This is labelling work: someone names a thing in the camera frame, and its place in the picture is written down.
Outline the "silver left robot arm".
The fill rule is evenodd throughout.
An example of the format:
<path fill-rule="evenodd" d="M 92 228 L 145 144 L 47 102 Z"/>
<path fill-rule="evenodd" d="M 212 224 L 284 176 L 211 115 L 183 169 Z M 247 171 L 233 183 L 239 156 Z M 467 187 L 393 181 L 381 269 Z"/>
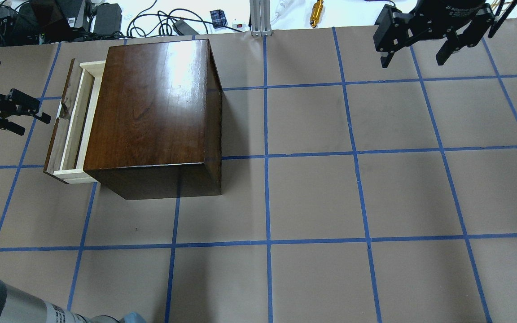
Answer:
<path fill-rule="evenodd" d="M 8 120 L 9 116 L 31 116 L 50 123 L 51 117 L 39 112 L 40 102 L 17 89 L 0 94 L 0 129 L 23 135 L 25 128 Z M 0 323 L 116 323 L 118 320 L 100 315 L 93 318 L 73 313 L 44 301 L 0 280 Z"/>

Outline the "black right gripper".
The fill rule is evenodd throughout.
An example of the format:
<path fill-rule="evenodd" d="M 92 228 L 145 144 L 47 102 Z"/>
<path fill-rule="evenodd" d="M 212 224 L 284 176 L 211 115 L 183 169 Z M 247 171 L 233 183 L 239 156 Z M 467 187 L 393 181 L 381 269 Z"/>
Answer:
<path fill-rule="evenodd" d="M 419 0 L 408 13 L 386 4 L 375 24 L 375 50 L 387 68 L 394 54 L 418 41 L 445 39 L 436 54 L 439 66 L 464 47 L 474 47 L 495 22 L 490 4 L 484 0 Z"/>

